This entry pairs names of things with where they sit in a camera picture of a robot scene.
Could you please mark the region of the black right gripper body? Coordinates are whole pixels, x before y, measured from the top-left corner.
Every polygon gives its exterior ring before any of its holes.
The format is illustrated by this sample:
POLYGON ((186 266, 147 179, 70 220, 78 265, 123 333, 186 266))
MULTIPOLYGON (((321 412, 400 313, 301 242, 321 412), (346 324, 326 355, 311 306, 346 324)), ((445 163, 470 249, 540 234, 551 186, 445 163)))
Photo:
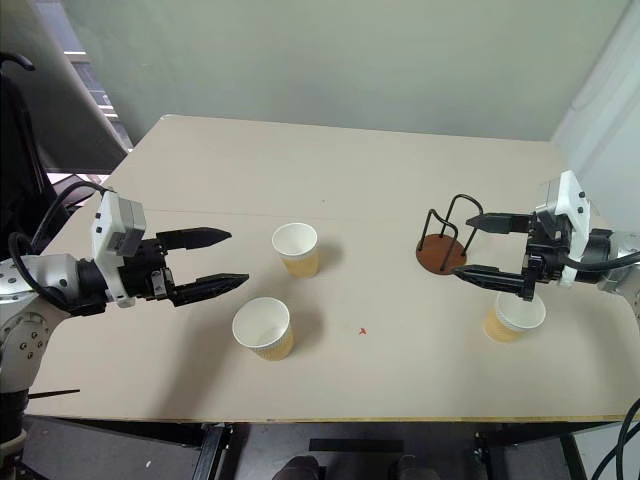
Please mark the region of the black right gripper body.
POLYGON ((569 253, 570 243, 571 223, 565 215, 556 218, 551 234, 547 233, 536 213, 531 215, 521 269, 521 299, 532 301, 537 283, 560 279, 564 269, 561 258, 569 253))

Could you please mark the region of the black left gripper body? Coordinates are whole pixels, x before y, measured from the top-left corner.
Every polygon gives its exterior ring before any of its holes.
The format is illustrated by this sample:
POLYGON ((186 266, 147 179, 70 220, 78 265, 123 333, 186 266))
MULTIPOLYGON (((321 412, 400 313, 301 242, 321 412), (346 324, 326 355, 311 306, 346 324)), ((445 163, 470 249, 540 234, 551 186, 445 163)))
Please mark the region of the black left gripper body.
POLYGON ((130 298, 164 300, 169 298, 173 278, 165 257, 170 249, 170 234, 157 233, 144 239, 133 256, 125 257, 118 268, 125 292, 130 298))

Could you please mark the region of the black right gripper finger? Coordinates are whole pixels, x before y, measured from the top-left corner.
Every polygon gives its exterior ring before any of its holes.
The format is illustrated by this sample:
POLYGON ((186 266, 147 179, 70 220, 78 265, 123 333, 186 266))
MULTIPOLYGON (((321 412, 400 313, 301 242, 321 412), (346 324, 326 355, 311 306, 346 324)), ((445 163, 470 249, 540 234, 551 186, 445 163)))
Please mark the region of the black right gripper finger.
POLYGON ((531 216, 512 213, 483 213, 469 218, 466 224, 487 233, 527 233, 531 216))
POLYGON ((531 289, 525 285, 522 274, 502 272, 496 267, 482 265, 456 267, 452 273, 460 280, 482 289, 514 294, 523 300, 531 299, 531 289))

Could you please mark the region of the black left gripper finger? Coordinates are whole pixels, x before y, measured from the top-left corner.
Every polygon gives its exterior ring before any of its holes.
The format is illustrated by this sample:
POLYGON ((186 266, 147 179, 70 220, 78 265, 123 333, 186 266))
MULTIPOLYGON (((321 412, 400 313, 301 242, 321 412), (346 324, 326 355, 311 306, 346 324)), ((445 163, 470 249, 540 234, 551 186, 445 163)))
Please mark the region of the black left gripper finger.
POLYGON ((231 237, 230 232, 212 227, 171 230, 156 234, 157 240, 165 250, 206 248, 231 237))
POLYGON ((197 278, 194 282, 174 285, 169 289, 169 300, 175 307, 219 297, 245 283, 248 274, 220 273, 197 278))

